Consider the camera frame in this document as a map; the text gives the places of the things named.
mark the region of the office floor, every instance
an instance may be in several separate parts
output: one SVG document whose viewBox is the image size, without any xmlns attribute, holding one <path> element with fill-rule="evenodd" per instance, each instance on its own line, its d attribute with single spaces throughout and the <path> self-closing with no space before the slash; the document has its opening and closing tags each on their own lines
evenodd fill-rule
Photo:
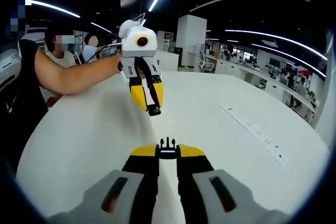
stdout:
<svg viewBox="0 0 336 224">
<path fill-rule="evenodd" d="M 178 67 L 179 72 L 194 72 L 194 68 Z"/>
</svg>

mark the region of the table surface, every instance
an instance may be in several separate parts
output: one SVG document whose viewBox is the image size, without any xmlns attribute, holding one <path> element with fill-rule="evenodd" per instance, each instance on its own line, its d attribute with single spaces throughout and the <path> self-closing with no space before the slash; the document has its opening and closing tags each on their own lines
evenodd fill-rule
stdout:
<svg viewBox="0 0 336 224">
<path fill-rule="evenodd" d="M 17 170 L 18 183 L 43 215 L 73 209 L 90 186 L 122 169 L 133 149 L 167 136 L 203 150 L 214 169 L 248 186 L 263 207 L 292 214 L 301 206 L 323 173 L 329 150 L 300 116 L 233 76 L 163 72 L 162 80 L 159 116 L 149 117 L 134 104 L 121 75 L 51 108 Z M 288 165 L 281 167 L 221 103 L 262 126 L 281 145 Z M 153 223 L 184 223 L 177 183 L 176 161 L 160 161 Z"/>
<path fill-rule="evenodd" d="M 271 81 L 271 82 L 275 82 L 278 86 L 282 87 L 287 93 L 291 94 L 292 96 L 294 96 L 296 99 L 298 99 L 300 102 L 302 102 L 304 105 L 306 105 L 312 112 L 315 113 L 315 109 L 313 107 L 313 105 L 311 104 L 310 101 L 308 101 L 305 97 L 303 97 L 302 95 L 300 95 L 299 93 L 295 92 L 293 89 L 289 88 L 288 86 L 284 85 L 283 83 L 281 83 L 280 81 L 277 81 L 275 79 L 272 79 L 271 77 L 269 77 L 268 75 L 263 74 L 262 72 L 258 72 L 255 71 L 251 68 L 247 68 L 244 66 L 239 66 L 239 68 L 243 71 L 255 74 L 257 76 L 260 76 L 263 79 L 266 79 L 267 81 Z"/>
</svg>

